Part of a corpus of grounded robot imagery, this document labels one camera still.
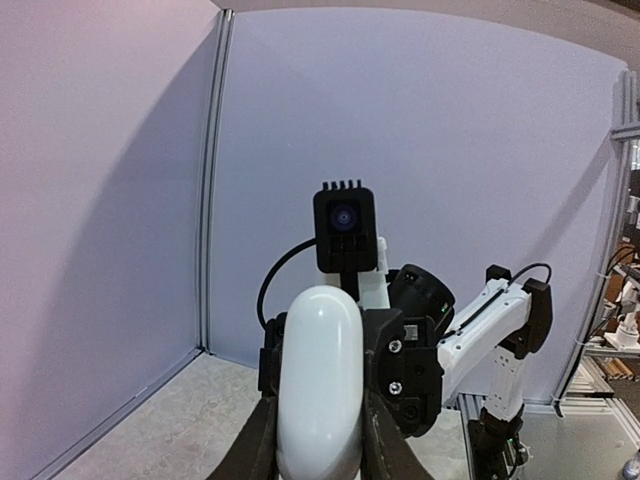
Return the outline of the white oval charging case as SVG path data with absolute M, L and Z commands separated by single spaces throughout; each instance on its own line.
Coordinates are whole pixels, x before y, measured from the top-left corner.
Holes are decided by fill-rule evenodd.
M 363 328 L 334 286 L 300 293 L 285 321 L 276 459 L 283 479 L 353 479 L 361 457 Z

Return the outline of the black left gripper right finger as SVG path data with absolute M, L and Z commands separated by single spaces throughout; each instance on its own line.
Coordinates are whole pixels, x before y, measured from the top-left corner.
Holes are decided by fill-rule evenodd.
M 362 428 L 362 479 L 433 479 L 405 441 L 382 397 L 370 390 L 364 395 Z

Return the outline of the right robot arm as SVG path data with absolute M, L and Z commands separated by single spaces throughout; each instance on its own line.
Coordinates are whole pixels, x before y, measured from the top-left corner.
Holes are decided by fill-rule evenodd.
M 473 471 L 479 479 L 511 479 L 527 461 L 519 437 L 525 361 L 541 349 L 553 321 L 550 281 L 530 277 L 533 268 L 528 265 L 513 273 L 489 266 L 484 287 L 461 311 L 455 311 L 448 287 L 417 265 L 406 264 L 387 277 L 392 307 L 435 323 L 442 404 L 456 397 L 462 380 L 481 361 L 492 365 L 480 414 L 467 423 Z

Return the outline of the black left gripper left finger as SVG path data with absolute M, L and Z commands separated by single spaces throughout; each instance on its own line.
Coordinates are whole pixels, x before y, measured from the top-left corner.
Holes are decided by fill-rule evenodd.
M 230 449 L 207 480 L 277 479 L 276 397 L 261 398 Z

